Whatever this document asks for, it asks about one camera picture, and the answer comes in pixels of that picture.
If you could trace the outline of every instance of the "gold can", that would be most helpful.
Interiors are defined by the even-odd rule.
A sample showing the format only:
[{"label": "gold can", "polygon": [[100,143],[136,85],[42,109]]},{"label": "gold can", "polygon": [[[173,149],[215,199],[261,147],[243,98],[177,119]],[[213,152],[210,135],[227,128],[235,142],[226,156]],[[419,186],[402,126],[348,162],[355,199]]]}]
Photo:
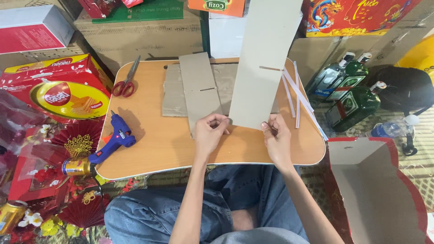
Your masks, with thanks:
[{"label": "gold can", "polygon": [[27,203],[19,200],[7,201],[0,208],[0,235],[9,234],[23,218]]},{"label": "gold can", "polygon": [[64,175],[90,175],[90,162],[87,158],[69,158],[63,162]]}]

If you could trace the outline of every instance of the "water bottle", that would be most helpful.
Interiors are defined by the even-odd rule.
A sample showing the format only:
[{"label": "water bottle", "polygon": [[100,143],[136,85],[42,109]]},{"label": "water bottle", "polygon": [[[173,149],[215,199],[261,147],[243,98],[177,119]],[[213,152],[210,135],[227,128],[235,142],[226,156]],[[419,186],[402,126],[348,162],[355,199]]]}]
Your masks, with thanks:
[{"label": "water bottle", "polygon": [[366,136],[389,138],[405,136],[408,133],[412,133],[414,126],[417,124],[419,124],[419,118],[416,115],[411,114],[405,118],[397,117],[374,127],[370,132],[366,132]]}]

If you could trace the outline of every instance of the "green bottle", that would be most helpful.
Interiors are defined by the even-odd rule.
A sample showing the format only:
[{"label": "green bottle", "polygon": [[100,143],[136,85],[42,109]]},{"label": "green bottle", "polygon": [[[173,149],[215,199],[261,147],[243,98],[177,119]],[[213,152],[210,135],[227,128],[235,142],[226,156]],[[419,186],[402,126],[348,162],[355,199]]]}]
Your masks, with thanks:
[{"label": "green bottle", "polygon": [[386,84],[378,81],[371,88],[357,86],[348,91],[327,111],[326,117],[336,132],[344,132],[373,114],[380,107],[378,93]]},{"label": "green bottle", "polygon": [[365,63],[372,54],[364,53],[357,60],[351,61],[345,68],[345,78],[327,98],[327,101],[339,100],[353,87],[358,85],[367,75]]}]

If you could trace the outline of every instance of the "hot glue gun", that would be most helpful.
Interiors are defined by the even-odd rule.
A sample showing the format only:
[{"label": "hot glue gun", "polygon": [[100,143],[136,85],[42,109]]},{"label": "hot glue gun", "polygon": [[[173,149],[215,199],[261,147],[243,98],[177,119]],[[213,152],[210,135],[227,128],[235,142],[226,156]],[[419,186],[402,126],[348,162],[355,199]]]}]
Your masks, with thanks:
[{"label": "hot glue gun", "polygon": [[100,164],[114,153],[121,145],[129,148],[136,143],[135,137],[124,119],[112,111],[113,134],[107,144],[98,152],[89,155],[89,161]]}]

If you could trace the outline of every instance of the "red scissor handle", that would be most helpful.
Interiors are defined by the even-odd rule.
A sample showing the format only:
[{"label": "red scissor handle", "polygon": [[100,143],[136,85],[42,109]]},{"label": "red scissor handle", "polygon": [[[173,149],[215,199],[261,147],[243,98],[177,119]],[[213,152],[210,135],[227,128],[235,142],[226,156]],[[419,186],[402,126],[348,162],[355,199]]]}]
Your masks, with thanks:
[{"label": "red scissor handle", "polygon": [[125,81],[120,81],[120,82],[116,83],[112,89],[113,96],[122,95],[122,91],[124,89],[124,86],[125,86]]},{"label": "red scissor handle", "polygon": [[127,84],[122,89],[122,96],[129,97],[133,95],[134,89],[135,89],[134,84],[132,82],[127,82]]}]

